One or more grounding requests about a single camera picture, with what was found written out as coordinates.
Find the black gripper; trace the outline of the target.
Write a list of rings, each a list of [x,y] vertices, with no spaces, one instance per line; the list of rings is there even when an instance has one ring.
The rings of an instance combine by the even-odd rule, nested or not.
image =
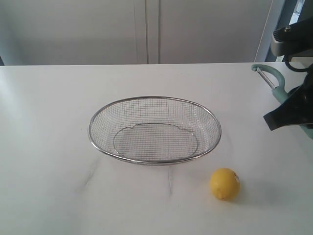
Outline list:
[[[309,72],[301,86],[286,92],[277,87],[273,90],[274,97],[280,106],[264,115],[269,129],[275,130],[284,126],[299,125],[313,130],[313,73]]]

